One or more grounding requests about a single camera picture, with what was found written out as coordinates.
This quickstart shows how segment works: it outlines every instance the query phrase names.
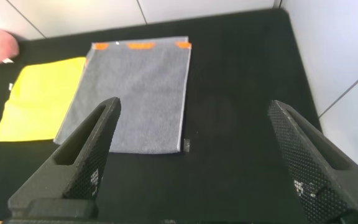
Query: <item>textured black plastic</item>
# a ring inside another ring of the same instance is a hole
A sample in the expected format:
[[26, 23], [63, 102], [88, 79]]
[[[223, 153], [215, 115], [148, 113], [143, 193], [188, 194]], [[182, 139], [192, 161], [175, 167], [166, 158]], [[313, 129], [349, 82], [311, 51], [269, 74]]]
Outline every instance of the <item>textured black plastic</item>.
[[308, 221], [358, 212], [358, 166], [290, 106], [274, 101], [268, 115]]
[[119, 98], [102, 102], [12, 195], [12, 216], [38, 198], [95, 199], [120, 112]]

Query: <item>orange tape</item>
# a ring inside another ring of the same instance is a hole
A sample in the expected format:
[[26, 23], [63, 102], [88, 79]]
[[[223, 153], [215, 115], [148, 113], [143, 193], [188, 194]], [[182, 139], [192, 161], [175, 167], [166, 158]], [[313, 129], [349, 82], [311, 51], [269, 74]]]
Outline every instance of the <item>orange tape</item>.
[[93, 48], [95, 50], [104, 50], [106, 49], [107, 47], [109, 47], [109, 44], [108, 43], [95, 43], [93, 45]]
[[179, 48], [191, 49], [191, 43], [189, 43], [189, 42], [176, 42], [175, 44], [176, 44]]
[[127, 46], [130, 49], [151, 49], [155, 43], [128, 43]]

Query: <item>white label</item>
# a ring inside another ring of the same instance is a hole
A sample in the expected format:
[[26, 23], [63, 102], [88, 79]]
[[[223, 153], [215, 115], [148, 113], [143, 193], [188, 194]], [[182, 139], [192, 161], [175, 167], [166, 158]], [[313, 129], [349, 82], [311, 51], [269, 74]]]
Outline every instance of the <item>white label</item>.
[[13, 63], [13, 61], [11, 59], [9, 59], [9, 58], [6, 58], [6, 59], [2, 60], [2, 62], [4, 62], [4, 63]]

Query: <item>black surface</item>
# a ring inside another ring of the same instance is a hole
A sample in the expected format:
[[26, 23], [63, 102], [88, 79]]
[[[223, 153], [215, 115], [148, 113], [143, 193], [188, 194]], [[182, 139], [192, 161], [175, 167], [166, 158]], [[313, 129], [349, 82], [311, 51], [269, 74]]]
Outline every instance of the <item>black surface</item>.
[[[9, 82], [24, 65], [84, 56], [91, 42], [188, 35], [184, 138], [188, 154], [110, 154], [99, 216], [115, 220], [301, 223], [305, 216], [267, 117], [280, 100], [319, 128], [287, 14], [247, 12], [37, 40], [0, 65], [0, 118]], [[0, 143], [0, 219], [6, 200], [56, 148]]]

